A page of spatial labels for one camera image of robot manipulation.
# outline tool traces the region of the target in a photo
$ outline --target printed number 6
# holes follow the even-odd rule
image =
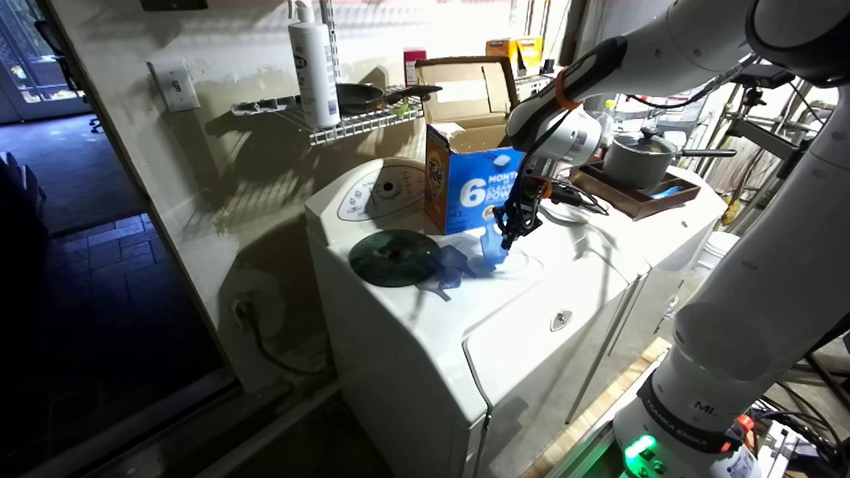
[[[474,179],[459,190],[459,206],[462,208],[478,208],[487,196],[484,191],[487,182],[484,179]]]

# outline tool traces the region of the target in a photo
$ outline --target bottle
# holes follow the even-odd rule
[[[289,25],[289,44],[302,121],[317,130],[341,125],[329,30],[328,25],[313,22],[313,9],[306,0],[297,0],[297,22]]]

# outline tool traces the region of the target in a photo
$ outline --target door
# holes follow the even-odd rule
[[[35,0],[0,0],[0,123],[27,123],[90,113],[70,89],[61,50],[38,30]]]

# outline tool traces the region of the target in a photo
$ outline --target cardboard box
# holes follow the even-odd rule
[[[511,61],[514,77],[536,74],[541,67],[541,37],[500,37],[487,44],[487,57],[504,57]]]
[[[441,86],[425,103],[425,212],[445,232],[478,228],[504,206],[523,159],[500,147],[515,82],[508,58],[462,57],[421,61],[421,82]]]

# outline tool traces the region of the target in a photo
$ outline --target metal shelf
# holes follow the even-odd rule
[[[309,134],[310,147],[334,143],[341,138],[364,137],[381,129],[403,125],[411,121],[425,118],[421,99],[402,99],[399,103],[390,103],[378,113],[342,118],[334,129],[313,130],[294,102],[256,102],[256,103],[239,103],[235,107],[235,115],[239,118],[259,118],[259,115],[279,115],[294,129]]]

